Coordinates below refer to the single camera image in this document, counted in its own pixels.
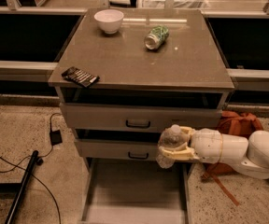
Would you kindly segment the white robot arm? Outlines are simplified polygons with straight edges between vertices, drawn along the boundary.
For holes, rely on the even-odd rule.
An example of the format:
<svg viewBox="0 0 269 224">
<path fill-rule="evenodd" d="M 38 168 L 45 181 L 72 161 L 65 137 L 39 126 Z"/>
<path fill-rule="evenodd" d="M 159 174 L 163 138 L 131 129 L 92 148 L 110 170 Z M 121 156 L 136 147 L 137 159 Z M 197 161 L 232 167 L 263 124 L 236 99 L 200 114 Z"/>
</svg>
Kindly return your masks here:
<svg viewBox="0 0 269 224">
<path fill-rule="evenodd" d="M 258 179 L 269 178 L 269 132 L 255 131 L 249 138 L 217 130 L 194 130 L 172 125 L 158 142 L 157 162 L 162 168 L 175 161 L 227 164 L 237 173 Z"/>
</svg>

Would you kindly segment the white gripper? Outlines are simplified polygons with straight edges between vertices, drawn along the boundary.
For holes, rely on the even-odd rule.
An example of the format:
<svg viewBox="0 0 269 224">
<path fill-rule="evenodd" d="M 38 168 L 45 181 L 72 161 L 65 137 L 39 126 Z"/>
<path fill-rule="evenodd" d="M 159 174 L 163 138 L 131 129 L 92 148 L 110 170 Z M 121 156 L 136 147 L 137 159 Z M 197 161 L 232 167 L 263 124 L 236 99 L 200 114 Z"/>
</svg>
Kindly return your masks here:
<svg viewBox="0 0 269 224">
<path fill-rule="evenodd" d="M 181 126 L 185 142 L 178 147 L 159 146 L 160 154 L 168 161 L 201 161 L 205 163 L 239 164 L 246 156 L 248 140 L 245 137 L 220 133 L 217 130 Z"/>
</svg>

